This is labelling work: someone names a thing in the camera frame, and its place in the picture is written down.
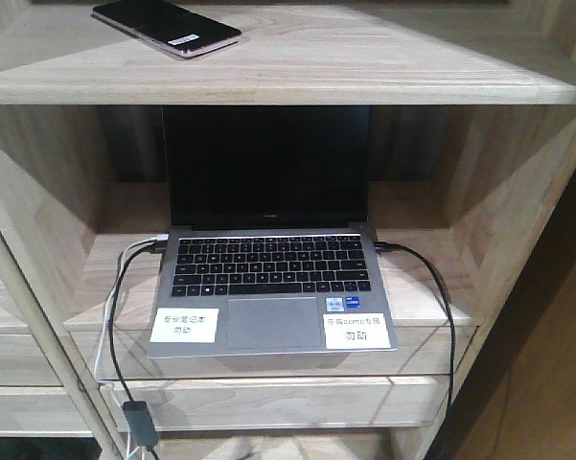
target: silver laptop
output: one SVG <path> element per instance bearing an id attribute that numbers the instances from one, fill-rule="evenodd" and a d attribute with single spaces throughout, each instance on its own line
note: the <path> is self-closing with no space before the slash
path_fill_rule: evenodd
<path id="1" fill-rule="evenodd" d="M 173 227 L 152 358 L 393 350 L 369 107 L 163 108 Z"/>

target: smartphone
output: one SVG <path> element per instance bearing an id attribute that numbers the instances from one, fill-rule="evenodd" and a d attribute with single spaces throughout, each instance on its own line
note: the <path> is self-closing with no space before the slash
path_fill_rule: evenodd
<path id="1" fill-rule="evenodd" d="M 236 43 L 241 31 L 163 0 L 121 0 L 95 7 L 92 16 L 182 58 Z"/>

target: sticker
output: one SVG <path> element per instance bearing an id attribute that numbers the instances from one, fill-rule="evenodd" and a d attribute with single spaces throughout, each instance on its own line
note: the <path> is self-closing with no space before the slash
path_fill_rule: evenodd
<path id="1" fill-rule="evenodd" d="M 176 38 L 175 40 L 169 41 L 169 45 L 176 46 L 182 45 L 183 43 L 187 43 L 188 41 L 194 41 L 199 39 L 200 37 L 196 34 L 189 34 L 187 36 L 182 36 L 181 38 Z"/>
<path id="2" fill-rule="evenodd" d="M 345 306 L 348 309 L 356 309 L 360 306 L 359 297 L 345 297 Z"/>
<path id="3" fill-rule="evenodd" d="M 219 309 L 158 309 L 151 342 L 214 343 Z"/>
<path id="4" fill-rule="evenodd" d="M 328 350 L 392 348 L 383 313 L 324 314 Z"/>
<path id="5" fill-rule="evenodd" d="M 342 297 L 326 297 L 326 311 L 345 311 Z"/>

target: laptop screen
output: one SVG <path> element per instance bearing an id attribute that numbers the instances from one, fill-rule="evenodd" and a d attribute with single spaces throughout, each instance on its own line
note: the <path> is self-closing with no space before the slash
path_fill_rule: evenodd
<path id="1" fill-rule="evenodd" d="M 366 220 L 368 106 L 166 106 L 174 225 Z"/>

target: wooden drawer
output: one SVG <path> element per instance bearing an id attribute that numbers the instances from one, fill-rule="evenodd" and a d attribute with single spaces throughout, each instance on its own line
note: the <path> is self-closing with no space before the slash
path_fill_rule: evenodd
<path id="1" fill-rule="evenodd" d="M 0 436 L 91 436 L 62 387 L 0 387 Z"/>
<path id="2" fill-rule="evenodd" d="M 60 385 L 45 355 L 29 334 L 0 334 L 0 385 Z"/>
<path id="3" fill-rule="evenodd" d="M 129 384 L 159 430 L 420 426 L 447 391 L 446 377 L 150 380 Z M 104 397 L 118 428 L 121 409 Z M 123 401 L 125 394 L 118 390 Z"/>
<path id="4" fill-rule="evenodd" d="M 457 328 L 456 365 L 475 327 Z M 116 331 L 116 349 L 127 379 L 216 379 L 224 377 L 296 377 L 446 374 L 449 368 L 449 328 L 397 328 L 400 348 L 393 352 L 295 356 L 224 356 L 148 359 L 150 331 Z M 91 369 L 100 333 L 72 332 Z M 108 346 L 101 376 L 116 379 Z"/>

